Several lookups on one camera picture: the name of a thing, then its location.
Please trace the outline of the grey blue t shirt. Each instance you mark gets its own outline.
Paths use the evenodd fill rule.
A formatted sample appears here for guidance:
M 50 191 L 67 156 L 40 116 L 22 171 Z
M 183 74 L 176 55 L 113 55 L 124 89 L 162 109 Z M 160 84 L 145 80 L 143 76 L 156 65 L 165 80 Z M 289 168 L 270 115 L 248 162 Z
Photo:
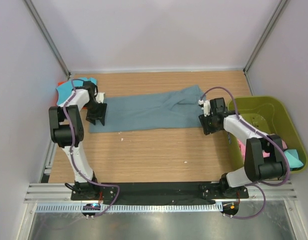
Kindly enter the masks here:
M 90 133 L 199 128 L 202 110 L 198 85 L 178 91 L 107 98 L 105 125 L 90 124 Z

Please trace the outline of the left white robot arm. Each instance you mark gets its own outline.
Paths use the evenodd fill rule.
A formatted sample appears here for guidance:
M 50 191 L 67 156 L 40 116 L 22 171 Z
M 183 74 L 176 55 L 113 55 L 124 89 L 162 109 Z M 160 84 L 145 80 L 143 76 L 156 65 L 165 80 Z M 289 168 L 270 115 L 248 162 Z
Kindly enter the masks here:
M 90 80 L 79 81 L 81 86 L 75 86 L 73 79 L 70 83 L 72 91 L 58 106 L 48 110 L 51 140 L 67 155 L 74 172 L 74 185 L 70 188 L 82 192 L 89 200 L 96 199 L 100 194 L 97 179 L 86 158 L 83 149 L 84 127 L 80 111 L 87 109 L 86 120 L 95 125 L 100 122 L 105 125 L 107 104 L 104 93 Z

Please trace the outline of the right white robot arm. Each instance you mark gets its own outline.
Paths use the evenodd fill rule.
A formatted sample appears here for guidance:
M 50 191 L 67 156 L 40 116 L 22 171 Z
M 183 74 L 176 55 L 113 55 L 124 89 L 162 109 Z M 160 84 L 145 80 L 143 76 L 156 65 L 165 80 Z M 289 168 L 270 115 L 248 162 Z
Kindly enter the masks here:
M 237 188 L 268 179 L 289 178 L 290 165 L 283 151 L 282 139 L 254 128 L 235 110 L 228 110 L 223 98 L 198 100 L 203 114 L 199 116 L 205 135 L 226 131 L 245 146 L 244 166 L 220 178 L 219 192 L 232 197 Z

